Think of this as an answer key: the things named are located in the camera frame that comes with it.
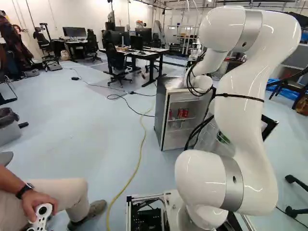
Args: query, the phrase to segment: mini fridge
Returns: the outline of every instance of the mini fridge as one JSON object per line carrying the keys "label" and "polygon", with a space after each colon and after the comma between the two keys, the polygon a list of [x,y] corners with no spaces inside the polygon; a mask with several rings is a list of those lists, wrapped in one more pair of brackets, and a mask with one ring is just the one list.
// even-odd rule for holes
{"label": "mini fridge", "polygon": [[192,130],[203,121],[212,95],[212,90],[202,97],[192,95],[183,77],[158,79],[154,129],[161,151],[184,148]]}

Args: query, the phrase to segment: white game controller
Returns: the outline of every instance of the white game controller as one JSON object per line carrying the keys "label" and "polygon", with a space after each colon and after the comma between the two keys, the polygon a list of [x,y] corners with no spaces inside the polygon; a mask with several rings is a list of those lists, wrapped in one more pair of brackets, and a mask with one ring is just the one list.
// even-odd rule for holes
{"label": "white game controller", "polygon": [[35,214],[37,215],[37,220],[32,223],[29,221],[32,226],[26,231],[47,231],[46,230],[46,221],[47,218],[52,213],[52,204],[42,204],[36,207]]}

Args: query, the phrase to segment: knee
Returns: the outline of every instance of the knee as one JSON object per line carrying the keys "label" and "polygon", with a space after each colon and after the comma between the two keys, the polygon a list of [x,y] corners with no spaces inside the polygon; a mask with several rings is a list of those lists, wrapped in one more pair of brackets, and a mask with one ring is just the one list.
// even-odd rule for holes
{"label": "knee", "polygon": [[79,192],[86,193],[88,191],[88,182],[83,178],[76,179],[76,187]]}

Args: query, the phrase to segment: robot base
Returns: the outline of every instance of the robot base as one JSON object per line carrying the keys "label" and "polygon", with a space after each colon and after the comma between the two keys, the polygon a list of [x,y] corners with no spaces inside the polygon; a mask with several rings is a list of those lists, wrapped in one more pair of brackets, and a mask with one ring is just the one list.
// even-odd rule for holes
{"label": "robot base", "polygon": [[[143,209],[152,203],[154,203],[152,207],[162,206],[156,209]],[[139,231],[204,231],[190,219],[177,190],[148,196],[127,196],[126,231],[136,229]],[[229,212],[227,221],[217,228],[217,231],[230,230],[243,231],[232,212]]]}

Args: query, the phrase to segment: trash can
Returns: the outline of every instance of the trash can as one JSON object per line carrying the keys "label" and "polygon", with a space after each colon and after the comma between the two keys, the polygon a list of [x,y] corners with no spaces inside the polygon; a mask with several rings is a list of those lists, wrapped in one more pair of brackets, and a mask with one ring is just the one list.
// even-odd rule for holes
{"label": "trash can", "polygon": [[0,108],[0,146],[21,137],[19,116],[9,107]]}

